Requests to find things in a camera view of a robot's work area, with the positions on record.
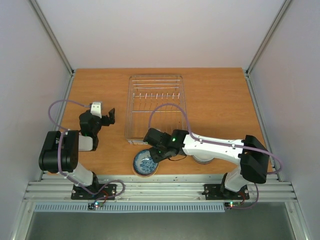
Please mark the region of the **blue floral white bowl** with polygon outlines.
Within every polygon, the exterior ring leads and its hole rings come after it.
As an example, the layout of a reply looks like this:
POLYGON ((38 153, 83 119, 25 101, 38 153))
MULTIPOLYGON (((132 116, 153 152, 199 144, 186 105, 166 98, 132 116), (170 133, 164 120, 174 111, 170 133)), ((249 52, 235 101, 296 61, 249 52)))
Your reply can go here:
POLYGON ((144 149, 135 155, 132 166, 136 172, 149 174, 157 170, 158 163, 153 161, 150 151, 148 149, 144 149))

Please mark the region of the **pink patterned bowl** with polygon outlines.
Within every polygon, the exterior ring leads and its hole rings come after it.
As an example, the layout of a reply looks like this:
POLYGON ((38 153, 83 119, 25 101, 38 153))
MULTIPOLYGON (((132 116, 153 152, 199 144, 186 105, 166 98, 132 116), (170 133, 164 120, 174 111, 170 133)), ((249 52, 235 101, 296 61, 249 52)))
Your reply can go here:
POLYGON ((151 172, 151 173, 144 174, 144 173, 139 173, 139 172, 133 170, 133 173, 134 173, 136 176, 141 177, 141 178, 151 177, 151 176, 153 176, 156 172, 157 172, 157 171, 155 170, 155 171, 153 171, 153 172, 151 172))

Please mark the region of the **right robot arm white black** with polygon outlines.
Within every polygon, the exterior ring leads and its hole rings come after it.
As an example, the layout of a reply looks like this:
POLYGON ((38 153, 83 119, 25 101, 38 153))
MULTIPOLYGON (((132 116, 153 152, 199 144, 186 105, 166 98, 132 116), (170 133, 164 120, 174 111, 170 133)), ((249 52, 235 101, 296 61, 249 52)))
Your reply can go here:
POLYGON ((208 191, 212 199, 235 199, 245 194, 247 184, 265 184, 267 181, 269 155, 252 135, 229 140, 205 137, 181 129, 168 134, 150 128, 143 141, 151 146, 149 152, 155 163, 181 155, 191 156, 200 164, 208 164, 213 159, 235 164, 233 171, 223 175, 220 185, 214 191, 208 191))

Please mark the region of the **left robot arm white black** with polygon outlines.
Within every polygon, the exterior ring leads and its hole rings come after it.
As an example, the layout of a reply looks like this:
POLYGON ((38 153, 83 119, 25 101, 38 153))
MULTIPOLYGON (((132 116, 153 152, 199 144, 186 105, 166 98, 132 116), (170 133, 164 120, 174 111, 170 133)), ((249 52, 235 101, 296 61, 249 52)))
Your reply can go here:
POLYGON ((49 131, 38 160, 40 169, 62 175, 89 199, 96 199, 101 193, 97 175, 79 162, 79 152, 97 150, 98 133, 115 123, 115 111, 102 115, 100 110, 87 110, 79 115, 80 130, 49 131))

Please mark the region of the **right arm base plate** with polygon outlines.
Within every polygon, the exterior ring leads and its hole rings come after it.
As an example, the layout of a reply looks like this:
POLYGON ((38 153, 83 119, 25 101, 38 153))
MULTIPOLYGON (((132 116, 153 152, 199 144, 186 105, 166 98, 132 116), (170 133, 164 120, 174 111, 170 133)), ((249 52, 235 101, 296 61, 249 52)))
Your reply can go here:
POLYGON ((239 191, 234 192, 222 187, 221 184, 205 184, 201 193, 206 200, 249 200, 249 190, 247 185, 243 186, 239 191))

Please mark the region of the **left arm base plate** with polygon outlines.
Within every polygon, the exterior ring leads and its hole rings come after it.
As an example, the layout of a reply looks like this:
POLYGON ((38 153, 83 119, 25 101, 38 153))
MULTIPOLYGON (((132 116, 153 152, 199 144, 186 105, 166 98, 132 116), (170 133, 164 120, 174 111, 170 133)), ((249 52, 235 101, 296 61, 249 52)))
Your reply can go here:
POLYGON ((107 186, 104 186, 103 189, 100 191, 100 188, 103 186, 103 184, 98 184, 97 186, 87 186, 86 189, 92 193, 97 194, 91 194, 84 188, 80 186, 73 186, 71 191, 71 199, 72 200, 96 200, 98 198, 105 199, 106 196, 108 196, 109 200, 115 199, 115 194, 117 193, 117 185, 116 184, 108 184, 107 186))

